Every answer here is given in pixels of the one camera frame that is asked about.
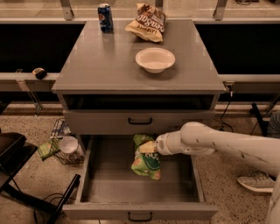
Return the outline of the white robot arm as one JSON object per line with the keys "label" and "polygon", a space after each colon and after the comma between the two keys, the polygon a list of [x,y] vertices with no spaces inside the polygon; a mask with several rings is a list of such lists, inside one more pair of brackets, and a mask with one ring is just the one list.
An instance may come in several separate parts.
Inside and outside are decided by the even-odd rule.
{"label": "white robot arm", "polygon": [[242,158],[256,169],[277,176],[265,224],[280,223],[280,140],[265,136],[251,136],[218,131],[200,122],[187,122],[178,131],[168,132],[140,146],[141,153],[161,155],[183,153],[204,155],[213,151]]}

